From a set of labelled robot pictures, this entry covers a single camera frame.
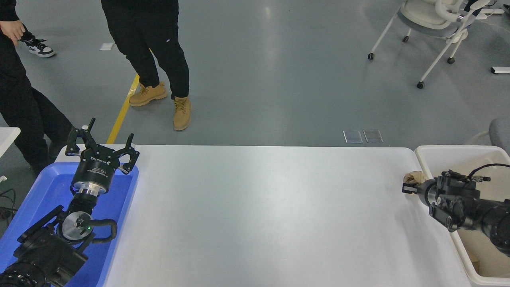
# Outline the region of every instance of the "white tabletop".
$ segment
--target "white tabletop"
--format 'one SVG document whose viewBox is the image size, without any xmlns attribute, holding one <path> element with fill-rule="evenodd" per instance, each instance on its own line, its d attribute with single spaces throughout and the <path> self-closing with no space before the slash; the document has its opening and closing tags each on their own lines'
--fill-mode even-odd
<svg viewBox="0 0 510 287">
<path fill-rule="evenodd" d="M 19 133 L 19 128 L 0 127 L 0 157 L 4 155 Z"/>
<path fill-rule="evenodd" d="M 136 149 L 105 286 L 470 286 L 448 231 L 401 192 L 421 170 L 409 149 Z"/>
</svg>

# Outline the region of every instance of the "tan work boot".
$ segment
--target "tan work boot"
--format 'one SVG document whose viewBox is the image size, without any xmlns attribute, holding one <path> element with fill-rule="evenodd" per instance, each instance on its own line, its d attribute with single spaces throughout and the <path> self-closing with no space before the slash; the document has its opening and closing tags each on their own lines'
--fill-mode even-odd
<svg viewBox="0 0 510 287">
<path fill-rule="evenodd" d="M 139 107 L 148 104 L 152 100 L 161 100 L 168 96 L 168 92 L 165 89 L 165 83 L 160 84 L 153 88 L 151 86 L 144 87 L 140 84 L 140 91 L 135 93 L 129 98 L 129 104 L 133 107 Z"/>
<path fill-rule="evenodd" d="M 182 131 L 190 125 L 191 103 L 188 97 L 173 100 L 175 104 L 175 114 L 173 115 L 173 129 Z"/>
</svg>

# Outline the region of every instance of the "robotic arm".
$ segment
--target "robotic arm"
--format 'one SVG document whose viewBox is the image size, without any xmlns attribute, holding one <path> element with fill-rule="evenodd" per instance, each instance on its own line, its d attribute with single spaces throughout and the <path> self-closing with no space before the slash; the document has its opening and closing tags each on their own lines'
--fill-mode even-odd
<svg viewBox="0 0 510 287">
<path fill-rule="evenodd" d="M 402 192 L 417 194 L 429 207 L 429 215 L 448 231 L 460 228 L 481 231 L 499 251 L 510 257 L 510 200 L 480 199 L 480 191 L 476 189 L 477 182 L 490 181 L 491 178 L 474 176 L 474 173 L 493 165 L 510 167 L 488 164 L 468 176 L 449 170 L 422 184 L 404 183 Z"/>
<path fill-rule="evenodd" d="M 80 156 L 81 161 L 70 186 L 73 199 L 67 211 L 57 206 L 18 238 L 21 244 L 14 251 L 18 260 L 0 274 L 0 287 L 62 287 L 88 260 L 83 252 L 91 243 L 107 243 L 116 237 L 117 223 L 112 219 L 94 220 L 92 211 L 99 195 L 108 192 L 115 170 L 128 174 L 139 152 L 131 147 L 133 134 L 118 151 L 97 145 L 90 135 L 94 121 L 69 135 L 66 155 Z M 78 137 L 85 144 L 82 152 L 76 145 Z M 126 154 L 130 160 L 120 167 L 119 159 Z M 95 238 L 93 229 L 99 226 L 109 226 L 110 236 Z"/>
</svg>

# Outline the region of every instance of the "human hand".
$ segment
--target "human hand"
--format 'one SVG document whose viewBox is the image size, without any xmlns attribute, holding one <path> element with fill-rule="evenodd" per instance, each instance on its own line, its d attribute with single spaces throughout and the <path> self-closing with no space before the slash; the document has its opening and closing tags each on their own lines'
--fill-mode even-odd
<svg viewBox="0 0 510 287">
<path fill-rule="evenodd" d="M 25 28 L 20 20 L 18 21 L 0 21 L 0 30 L 4 35 L 12 40 L 15 46 L 18 46 L 18 41 L 23 36 Z"/>
</svg>

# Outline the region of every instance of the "white sneaker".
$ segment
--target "white sneaker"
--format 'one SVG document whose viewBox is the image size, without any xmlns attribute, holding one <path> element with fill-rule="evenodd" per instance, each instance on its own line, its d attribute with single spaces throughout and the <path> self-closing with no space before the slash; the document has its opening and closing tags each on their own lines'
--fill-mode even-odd
<svg viewBox="0 0 510 287">
<path fill-rule="evenodd" d="M 43 44 L 46 40 L 43 39 L 31 39 L 28 41 L 23 41 L 29 48 L 29 52 L 35 54 L 41 58 L 49 58 L 55 54 L 52 48 Z"/>
</svg>

